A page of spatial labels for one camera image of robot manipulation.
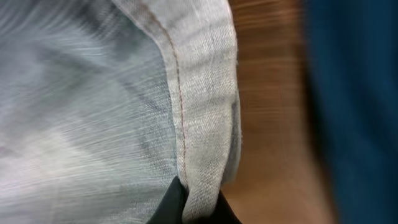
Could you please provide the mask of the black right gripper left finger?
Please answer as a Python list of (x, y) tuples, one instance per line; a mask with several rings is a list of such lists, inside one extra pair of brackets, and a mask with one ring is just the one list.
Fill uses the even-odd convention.
[(178, 177), (174, 177), (155, 213), (147, 224), (182, 224), (187, 192)]

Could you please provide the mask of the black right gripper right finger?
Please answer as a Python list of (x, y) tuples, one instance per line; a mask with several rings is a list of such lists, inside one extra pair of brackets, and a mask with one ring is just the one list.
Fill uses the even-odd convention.
[(219, 192), (216, 207), (209, 217), (198, 219), (199, 224), (242, 224), (234, 214), (222, 192)]

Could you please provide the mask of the light blue denim shorts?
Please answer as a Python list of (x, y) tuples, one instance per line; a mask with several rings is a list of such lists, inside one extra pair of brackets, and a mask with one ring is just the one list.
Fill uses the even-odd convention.
[(1, 222), (209, 217), (241, 152), (227, 1), (1, 2)]

